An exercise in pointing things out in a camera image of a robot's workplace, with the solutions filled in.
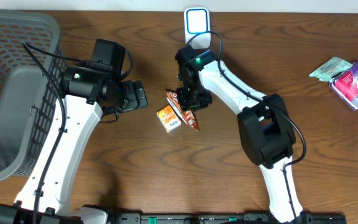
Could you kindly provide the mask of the red brown snack bar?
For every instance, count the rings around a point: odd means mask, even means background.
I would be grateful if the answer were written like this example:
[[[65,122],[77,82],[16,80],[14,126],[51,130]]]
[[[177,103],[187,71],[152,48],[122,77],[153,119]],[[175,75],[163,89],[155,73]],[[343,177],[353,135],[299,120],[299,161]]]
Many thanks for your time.
[[[170,106],[173,108],[174,112],[176,112],[177,116],[185,122],[186,125],[199,131],[199,126],[196,120],[196,117],[192,110],[185,111],[181,108],[181,104],[178,101],[178,95],[173,91],[167,91],[167,101]]]

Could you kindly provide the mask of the orange tissue pack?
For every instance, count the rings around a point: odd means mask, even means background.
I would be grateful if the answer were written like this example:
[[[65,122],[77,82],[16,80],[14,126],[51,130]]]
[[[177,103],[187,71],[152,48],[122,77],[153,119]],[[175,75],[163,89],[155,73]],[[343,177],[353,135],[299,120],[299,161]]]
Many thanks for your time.
[[[170,105],[157,111],[157,118],[167,133],[170,133],[181,126],[181,119]]]

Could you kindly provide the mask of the teal wet wipes pack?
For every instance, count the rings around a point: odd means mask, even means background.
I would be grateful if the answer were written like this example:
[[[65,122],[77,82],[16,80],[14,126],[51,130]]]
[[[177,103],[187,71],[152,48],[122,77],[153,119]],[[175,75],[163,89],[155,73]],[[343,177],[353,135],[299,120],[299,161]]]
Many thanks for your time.
[[[332,82],[333,78],[351,68],[352,64],[338,57],[332,57],[327,62],[309,74],[321,82]]]

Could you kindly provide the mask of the purple sanitary pad pack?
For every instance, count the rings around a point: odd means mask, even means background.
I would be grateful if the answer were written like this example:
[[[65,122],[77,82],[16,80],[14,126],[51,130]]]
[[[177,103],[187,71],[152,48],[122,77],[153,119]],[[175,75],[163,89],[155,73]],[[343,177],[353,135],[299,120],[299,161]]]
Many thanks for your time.
[[[358,61],[335,77],[329,87],[354,111],[358,110]]]

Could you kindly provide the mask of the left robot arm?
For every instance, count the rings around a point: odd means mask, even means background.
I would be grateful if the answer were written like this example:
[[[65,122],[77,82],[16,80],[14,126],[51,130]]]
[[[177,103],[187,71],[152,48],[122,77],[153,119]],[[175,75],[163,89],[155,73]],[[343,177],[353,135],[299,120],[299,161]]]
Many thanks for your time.
[[[0,224],[115,223],[113,212],[85,205],[72,212],[75,175],[87,142],[106,115],[148,105],[140,81],[127,80],[124,59],[130,52],[112,40],[97,39],[91,59],[79,60],[52,88],[57,104],[50,131],[33,172],[13,205],[0,204]]]

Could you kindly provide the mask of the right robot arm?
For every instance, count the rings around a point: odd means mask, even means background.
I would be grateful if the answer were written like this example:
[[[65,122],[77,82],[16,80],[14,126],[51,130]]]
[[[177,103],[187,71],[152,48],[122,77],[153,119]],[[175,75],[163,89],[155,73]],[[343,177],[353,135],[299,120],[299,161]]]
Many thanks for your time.
[[[303,211],[292,176],[293,145],[302,138],[300,129],[289,118],[284,100],[278,94],[267,96],[237,78],[208,50],[198,54],[186,45],[178,50],[177,89],[183,111],[207,108],[216,95],[237,116],[241,146],[264,177],[270,213],[280,223],[294,223]]]

